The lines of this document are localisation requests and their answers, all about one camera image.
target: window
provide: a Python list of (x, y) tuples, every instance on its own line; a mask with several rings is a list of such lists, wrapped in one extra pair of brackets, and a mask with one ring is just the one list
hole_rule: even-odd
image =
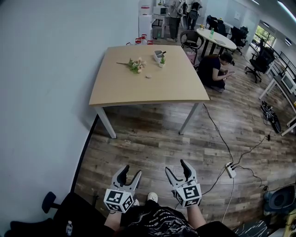
[(264, 39), (264, 46), (272, 48), (274, 41), (276, 40), (273, 35), (271, 35), (268, 31), (264, 30), (260, 25), (258, 25), (256, 33), (254, 35), (254, 39), (252, 40), (252, 46), (260, 51), (259, 43), (260, 40)]

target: sneaker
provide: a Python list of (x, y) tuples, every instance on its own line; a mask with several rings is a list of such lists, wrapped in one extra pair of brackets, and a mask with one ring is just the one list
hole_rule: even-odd
[(219, 87), (211, 87), (213, 90), (222, 93), (225, 89), (224, 88), (219, 88)]
[(134, 201), (134, 206), (139, 206), (139, 205), (140, 205), (140, 203), (139, 203), (138, 199), (136, 199), (136, 200)]
[(170, 42), (176, 42), (175, 39), (172, 39), (172, 38), (167, 38), (166, 40)]
[(154, 202), (158, 202), (158, 196), (156, 193), (149, 193), (147, 196), (147, 200), (152, 200)]

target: desk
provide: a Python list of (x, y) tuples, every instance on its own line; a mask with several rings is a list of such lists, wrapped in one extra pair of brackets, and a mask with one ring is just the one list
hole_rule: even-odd
[[(154, 60), (155, 50), (166, 51), (164, 68), (160, 68)], [(147, 61), (140, 74), (134, 74), (125, 65), (117, 64), (138, 57)], [(146, 78), (145, 74), (151, 74), (152, 78)], [(193, 102), (195, 104), (179, 131), (183, 134), (202, 108), (202, 102), (208, 100), (204, 86), (180, 46), (135, 45), (107, 49), (89, 105), (95, 108), (111, 138), (116, 138), (104, 106)]]
[(166, 26), (166, 18), (170, 17), (168, 14), (166, 15), (157, 15), (153, 14), (152, 15), (152, 24), (154, 23), (155, 20), (162, 20), (162, 25), (161, 25), (161, 38), (164, 38), (165, 36), (165, 26)]
[[(265, 89), (265, 91), (260, 95), (259, 100), (261, 100), (263, 98), (263, 96), (265, 96), (266, 94), (270, 93), (272, 91), (272, 89), (274, 88), (274, 86), (277, 85), (278, 88), (280, 88), (280, 90), (282, 91), (282, 93), (284, 94), (284, 96), (286, 97), (286, 99), (288, 100), (288, 102), (290, 103), (290, 105), (292, 106), (292, 109), (294, 111), (294, 113), (296, 113), (296, 109), (293, 105), (293, 102), (296, 101), (296, 97), (291, 95), (288, 91), (288, 89), (286, 88), (286, 86), (282, 83), (282, 77), (281, 76), (275, 76), (273, 77), (273, 80), (270, 82), (270, 84), (268, 85), (268, 87)], [(296, 119), (296, 116), (287, 123), (287, 126), (289, 126), (294, 120)], [(293, 128), (296, 127), (296, 123), (291, 126), (288, 130), (286, 130), (285, 132), (282, 133), (282, 136), (286, 135), (290, 130), (292, 130)]]
[[(219, 55), (222, 54), (224, 48), (227, 48), (227, 49), (230, 49), (230, 50), (235, 50), (237, 48), (236, 45), (235, 45), (235, 43), (233, 43), (230, 39), (226, 38), (225, 36), (223, 36), (223, 35), (221, 35), (221, 34), (219, 34), (217, 32), (214, 32), (213, 38), (210, 38), (210, 34), (211, 34), (211, 31), (210, 30), (207, 30), (207, 29), (204, 29), (204, 30), (197, 29), (196, 31), (197, 31), (197, 33), (201, 37), (203, 37), (204, 39), (206, 39), (206, 42), (204, 44), (203, 53), (201, 55), (201, 58), (203, 58), (204, 55), (205, 55), (205, 52), (207, 50), (209, 41), (211, 41), (213, 43), (212, 48), (211, 48), (211, 51), (210, 51), (210, 55), (214, 53), (214, 49), (216, 47), (216, 44), (219, 45), (219, 46), (221, 46)], [(225, 44), (220, 44), (215, 39), (216, 40), (223, 41)]]

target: microwave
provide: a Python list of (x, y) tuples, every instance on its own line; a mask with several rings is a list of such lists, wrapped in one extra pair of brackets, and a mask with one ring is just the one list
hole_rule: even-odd
[(153, 14), (166, 15), (167, 14), (167, 8), (164, 7), (164, 6), (154, 6), (153, 7)]

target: baseboard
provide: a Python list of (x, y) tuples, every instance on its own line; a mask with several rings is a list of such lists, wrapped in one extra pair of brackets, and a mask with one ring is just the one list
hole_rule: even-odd
[(97, 115), (96, 118), (94, 119), (94, 122), (92, 124), (92, 128), (90, 129), (89, 134), (87, 136), (87, 139), (85, 141), (85, 144), (84, 144), (84, 147), (83, 147), (83, 150), (82, 150), (82, 153), (81, 153), (78, 165), (77, 165), (77, 169), (76, 169), (76, 172), (75, 172), (75, 175), (74, 175), (73, 183), (72, 183), (72, 186), (71, 186), (71, 191), (70, 191), (71, 193), (73, 193), (74, 190), (75, 190), (75, 186), (76, 186), (76, 182), (77, 182), (77, 179), (78, 179), (80, 167), (81, 167), (85, 152), (87, 150), (89, 141), (90, 141), (90, 139), (92, 137), (92, 134), (93, 134), (94, 128), (96, 127), (98, 119), (99, 119), (99, 116)]

